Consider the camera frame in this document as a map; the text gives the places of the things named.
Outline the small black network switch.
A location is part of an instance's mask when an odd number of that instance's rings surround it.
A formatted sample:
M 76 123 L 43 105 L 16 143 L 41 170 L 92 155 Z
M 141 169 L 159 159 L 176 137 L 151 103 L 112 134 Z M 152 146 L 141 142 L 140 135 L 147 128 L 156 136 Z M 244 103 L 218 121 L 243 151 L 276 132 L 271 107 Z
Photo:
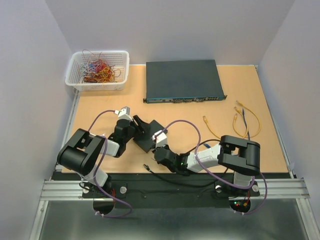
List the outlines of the small black network switch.
M 158 132 L 162 131 L 164 127 L 158 123 L 156 120 L 152 120 L 148 124 L 148 130 L 146 133 L 138 134 L 133 138 L 133 142 L 140 147 L 145 153 L 155 148 L 156 143 L 152 140 L 152 136 Z

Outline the black ethernet cable teal plug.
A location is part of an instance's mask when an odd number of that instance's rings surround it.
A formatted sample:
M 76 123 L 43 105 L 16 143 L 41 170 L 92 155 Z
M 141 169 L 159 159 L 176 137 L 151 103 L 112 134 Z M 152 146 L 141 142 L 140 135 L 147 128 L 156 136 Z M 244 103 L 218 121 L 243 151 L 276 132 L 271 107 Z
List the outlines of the black ethernet cable teal plug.
M 200 143 L 200 145 L 205 145 L 206 148 L 208 149 L 209 147 L 209 144 L 207 144 L 208 142 L 218 142 L 218 139 L 207 139 L 207 140 L 204 140 Z M 211 185 L 214 185 L 218 179 L 215 178 L 215 180 L 209 182 L 209 183 L 205 183 L 205 184 L 192 184 L 192 183 L 187 183 L 187 180 L 190 180 L 189 179 L 189 176 L 190 175 L 187 175 L 187 176 L 184 176 L 184 175 L 179 175 L 179 174 L 169 174 L 169 173 L 155 173 L 154 171 L 152 171 L 150 169 L 150 167 L 147 165 L 147 164 L 143 164 L 143 167 L 149 172 L 151 173 L 154 177 L 164 181 L 164 182 L 167 182 L 167 183 L 170 183 L 170 184 L 173 184 L 173 185 L 177 185 L 177 186 L 184 186 L 184 187 L 189 187 L 189 188 L 206 188 L 206 187 L 209 187 Z M 229 168 L 226 168 L 224 170 L 224 172 L 220 175 L 221 178 L 223 178 L 226 174 L 227 174 L 227 171 L 229 170 Z

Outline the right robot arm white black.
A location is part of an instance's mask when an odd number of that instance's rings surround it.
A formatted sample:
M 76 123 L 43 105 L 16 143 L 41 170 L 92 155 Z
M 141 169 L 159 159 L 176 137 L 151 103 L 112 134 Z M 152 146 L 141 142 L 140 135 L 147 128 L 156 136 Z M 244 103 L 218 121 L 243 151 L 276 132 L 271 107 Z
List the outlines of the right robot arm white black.
M 152 140 L 155 142 L 155 161 L 172 173 L 189 176 L 218 165 L 233 170 L 231 182 L 218 176 L 215 178 L 229 185 L 235 195 L 250 189 L 255 184 L 255 177 L 260 175 L 261 145 L 255 141 L 224 135 L 218 144 L 205 150 L 176 154 L 170 150 L 165 133 L 155 133 Z

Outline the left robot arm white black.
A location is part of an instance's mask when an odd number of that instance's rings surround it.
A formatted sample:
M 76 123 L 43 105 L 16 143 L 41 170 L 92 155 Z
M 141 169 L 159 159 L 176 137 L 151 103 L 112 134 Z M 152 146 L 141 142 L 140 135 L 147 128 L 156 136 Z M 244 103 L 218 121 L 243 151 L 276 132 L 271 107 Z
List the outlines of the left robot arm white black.
M 88 130 L 79 128 L 58 153 L 57 163 L 82 176 L 87 176 L 93 173 L 101 150 L 106 150 L 107 146 L 111 149 L 106 153 L 115 158 L 124 153 L 130 140 L 148 153 L 154 147 L 151 139 L 154 123 L 154 121 L 144 122 L 137 115 L 134 115 L 132 120 L 119 119 L 108 138 L 92 135 Z

